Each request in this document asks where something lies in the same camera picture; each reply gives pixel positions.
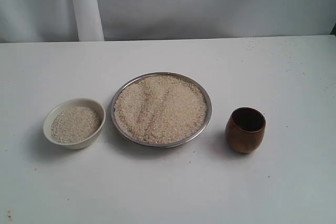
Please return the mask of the round steel tray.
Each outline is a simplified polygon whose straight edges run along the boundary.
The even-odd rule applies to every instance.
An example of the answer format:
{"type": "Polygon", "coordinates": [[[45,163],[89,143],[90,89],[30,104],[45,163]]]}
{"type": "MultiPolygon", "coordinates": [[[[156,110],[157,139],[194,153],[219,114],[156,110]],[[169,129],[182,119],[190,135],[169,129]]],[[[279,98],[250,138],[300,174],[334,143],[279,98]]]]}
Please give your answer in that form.
{"type": "Polygon", "coordinates": [[[158,148],[158,149],[163,149],[163,148],[171,148],[171,147],[176,147],[182,144],[185,144],[191,140],[193,140],[194,138],[196,138],[198,135],[200,135],[205,128],[207,127],[211,115],[212,115],[212,103],[211,103],[211,99],[208,95],[208,93],[206,92],[206,90],[199,84],[197,83],[195,80],[186,77],[184,75],[178,74],[178,73],[172,73],[172,72],[153,72],[153,73],[147,73],[147,74],[143,74],[141,76],[138,76],[136,78],[133,78],[132,80],[128,81],[127,83],[125,83],[124,85],[122,85],[117,92],[115,93],[115,95],[113,96],[113,99],[111,101],[111,109],[110,109],[110,117],[111,117],[111,122],[114,126],[114,128],[116,129],[116,131],[126,140],[141,145],[141,146],[145,146],[145,147],[149,147],[149,148],[158,148]],[[206,104],[206,113],[205,113],[205,119],[203,120],[202,125],[197,129],[197,131],[195,133],[193,133],[191,136],[188,136],[184,139],[181,139],[179,141],[175,141],[173,143],[166,143],[166,144],[152,144],[152,143],[143,143],[141,141],[136,140],[135,138],[131,137],[129,134],[127,134],[117,123],[117,119],[116,116],[114,115],[115,112],[115,104],[117,99],[119,98],[121,92],[128,86],[130,86],[131,84],[134,84],[136,82],[139,82],[140,80],[143,80],[147,77],[151,77],[151,76],[170,76],[170,77],[175,77],[177,79],[183,80],[185,82],[188,82],[190,84],[192,84],[193,86],[197,87],[204,100],[205,100],[205,104],[206,104]]]}

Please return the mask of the rice in steel tray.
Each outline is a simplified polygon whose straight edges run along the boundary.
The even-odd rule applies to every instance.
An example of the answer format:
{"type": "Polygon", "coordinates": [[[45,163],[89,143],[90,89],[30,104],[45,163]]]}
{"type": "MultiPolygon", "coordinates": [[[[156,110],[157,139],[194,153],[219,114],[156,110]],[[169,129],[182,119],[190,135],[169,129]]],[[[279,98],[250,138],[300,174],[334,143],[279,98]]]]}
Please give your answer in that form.
{"type": "Polygon", "coordinates": [[[130,84],[114,104],[121,130],[146,144],[171,144],[193,135],[206,113],[200,89],[169,75],[149,76],[130,84]]]}

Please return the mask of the cream ceramic bowl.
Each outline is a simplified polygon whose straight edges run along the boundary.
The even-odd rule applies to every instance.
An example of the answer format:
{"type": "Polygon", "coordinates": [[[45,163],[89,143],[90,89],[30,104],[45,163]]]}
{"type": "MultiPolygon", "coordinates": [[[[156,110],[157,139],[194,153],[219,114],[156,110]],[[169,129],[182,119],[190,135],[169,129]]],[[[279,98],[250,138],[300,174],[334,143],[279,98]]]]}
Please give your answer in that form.
{"type": "Polygon", "coordinates": [[[88,147],[98,138],[98,136],[100,135],[102,131],[105,120],[106,120],[106,111],[104,107],[102,106],[102,104],[100,104],[99,102],[93,99],[88,99],[88,98],[71,99],[71,100],[65,101],[57,105],[47,114],[47,116],[45,117],[44,123],[43,123],[43,133],[44,133],[45,138],[53,144],[56,144],[58,146],[61,146],[61,147],[64,147],[70,150],[79,150],[79,149],[88,147]],[[54,121],[54,119],[57,117],[57,115],[75,106],[86,106],[86,107],[89,107],[95,110],[101,117],[101,125],[91,136],[82,140],[81,142],[68,143],[68,144],[59,143],[55,141],[51,135],[51,124],[54,121]]]}

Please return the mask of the rice in cream bowl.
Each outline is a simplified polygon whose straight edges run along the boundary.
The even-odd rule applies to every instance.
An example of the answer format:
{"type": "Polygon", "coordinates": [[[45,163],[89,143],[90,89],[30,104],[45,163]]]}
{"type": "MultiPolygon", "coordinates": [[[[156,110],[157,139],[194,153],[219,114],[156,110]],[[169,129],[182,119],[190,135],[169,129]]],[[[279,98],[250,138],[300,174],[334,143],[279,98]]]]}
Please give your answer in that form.
{"type": "Polygon", "coordinates": [[[91,136],[101,125],[100,115],[86,106],[61,112],[51,124],[51,135],[59,143],[77,143],[91,136]]]}

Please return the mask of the white backdrop curtain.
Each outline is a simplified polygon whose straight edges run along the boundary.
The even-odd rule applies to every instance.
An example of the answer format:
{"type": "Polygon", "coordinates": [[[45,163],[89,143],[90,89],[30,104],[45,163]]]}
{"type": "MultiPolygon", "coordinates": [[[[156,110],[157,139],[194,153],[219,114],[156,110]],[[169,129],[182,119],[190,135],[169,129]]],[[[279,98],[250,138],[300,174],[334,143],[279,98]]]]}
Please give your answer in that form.
{"type": "Polygon", "coordinates": [[[335,0],[1,0],[1,42],[329,34],[335,0]]]}

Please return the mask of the brown wooden cup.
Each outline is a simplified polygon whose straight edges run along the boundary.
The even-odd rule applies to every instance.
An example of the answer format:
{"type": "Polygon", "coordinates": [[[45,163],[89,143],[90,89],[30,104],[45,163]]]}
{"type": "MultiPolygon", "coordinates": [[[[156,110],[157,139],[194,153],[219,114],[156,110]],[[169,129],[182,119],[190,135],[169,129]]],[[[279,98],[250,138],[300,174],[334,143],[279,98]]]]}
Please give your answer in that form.
{"type": "Polygon", "coordinates": [[[255,151],[264,138],[266,119],[254,108],[235,109],[226,124],[225,140],[235,152],[249,154],[255,151]]]}

